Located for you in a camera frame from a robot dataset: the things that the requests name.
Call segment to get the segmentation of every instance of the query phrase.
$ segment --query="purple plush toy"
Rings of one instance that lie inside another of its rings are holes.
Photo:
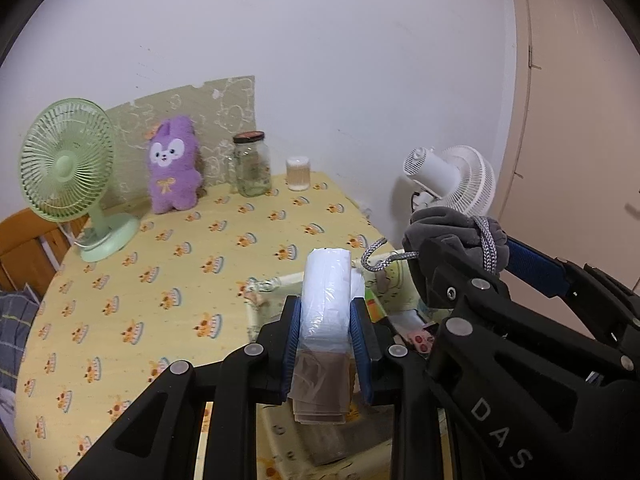
[[[202,176],[194,167],[197,152],[198,141],[190,118],[177,116],[158,126],[148,158],[149,195],[154,213],[196,205],[196,189],[202,183]]]

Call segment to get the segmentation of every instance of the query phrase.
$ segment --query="wooden chair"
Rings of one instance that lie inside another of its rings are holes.
[[[70,223],[74,236],[82,230],[87,216]],[[22,290],[26,283],[41,297],[56,273],[40,243],[47,241],[60,264],[70,245],[58,225],[23,209],[0,222],[0,288]]]

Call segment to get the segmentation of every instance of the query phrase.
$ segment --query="beige door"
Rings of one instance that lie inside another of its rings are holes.
[[[602,0],[529,0],[522,148],[500,217],[508,234],[640,276],[640,56]]]

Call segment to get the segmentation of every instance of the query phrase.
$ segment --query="silver rivet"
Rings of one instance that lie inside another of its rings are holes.
[[[244,353],[247,355],[260,355],[264,351],[264,347],[260,343],[249,343],[244,347]]]
[[[404,357],[409,353],[409,351],[406,349],[406,346],[403,345],[391,345],[388,352],[393,357]]]
[[[466,319],[462,319],[461,317],[450,317],[447,319],[445,323],[447,330],[454,335],[465,336],[471,335],[474,331],[474,328],[471,326]]]
[[[471,280],[471,285],[475,288],[479,288],[480,290],[488,290],[491,288],[491,285],[487,280],[483,280],[482,278],[474,278]]]
[[[182,375],[189,369],[189,363],[187,361],[174,361],[169,366],[169,370],[172,374]]]
[[[632,372],[634,369],[634,362],[631,359],[629,359],[626,355],[623,355],[620,358],[620,364],[628,372]]]

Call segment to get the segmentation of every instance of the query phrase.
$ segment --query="yellow tablecloth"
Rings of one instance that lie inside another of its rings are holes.
[[[16,395],[18,448],[42,480],[62,478],[170,362],[206,364],[245,344],[248,277],[300,272],[318,247],[356,258],[380,237],[321,173],[304,192],[281,176],[269,196],[229,189],[209,188],[190,211],[133,207],[141,232],[97,264],[75,249],[66,255],[34,320]]]

